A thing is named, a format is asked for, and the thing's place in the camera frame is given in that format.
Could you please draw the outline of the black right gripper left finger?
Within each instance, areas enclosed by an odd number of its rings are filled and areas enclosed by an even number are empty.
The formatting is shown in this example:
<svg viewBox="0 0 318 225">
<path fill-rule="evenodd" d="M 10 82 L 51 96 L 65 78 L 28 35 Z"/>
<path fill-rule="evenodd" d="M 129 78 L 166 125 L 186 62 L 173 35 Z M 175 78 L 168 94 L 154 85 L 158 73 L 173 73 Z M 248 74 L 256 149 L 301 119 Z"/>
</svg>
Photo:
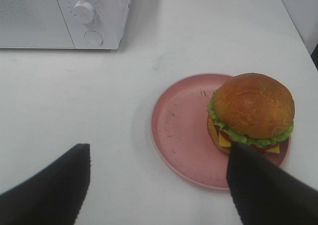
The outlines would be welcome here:
<svg viewBox="0 0 318 225">
<path fill-rule="evenodd" d="M 73 225 L 90 184 L 90 145 L 77 144 L 0 196 L 2 225 Z"/>
</svg>

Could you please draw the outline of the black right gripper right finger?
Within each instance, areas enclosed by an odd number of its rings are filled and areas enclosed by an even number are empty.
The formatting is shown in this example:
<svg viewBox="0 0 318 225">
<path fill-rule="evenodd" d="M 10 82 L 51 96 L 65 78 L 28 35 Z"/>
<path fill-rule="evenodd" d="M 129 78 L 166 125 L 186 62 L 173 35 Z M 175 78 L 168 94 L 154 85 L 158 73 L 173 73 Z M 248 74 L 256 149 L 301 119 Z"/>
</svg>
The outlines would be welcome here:
<svg viewBox="0 0 318 225">
<path fill-rule="evenodd" d="M 234 142 L 226 179 L 244 225 L 316 225 L 318 192 L 250 146 Z"/>
</svg>

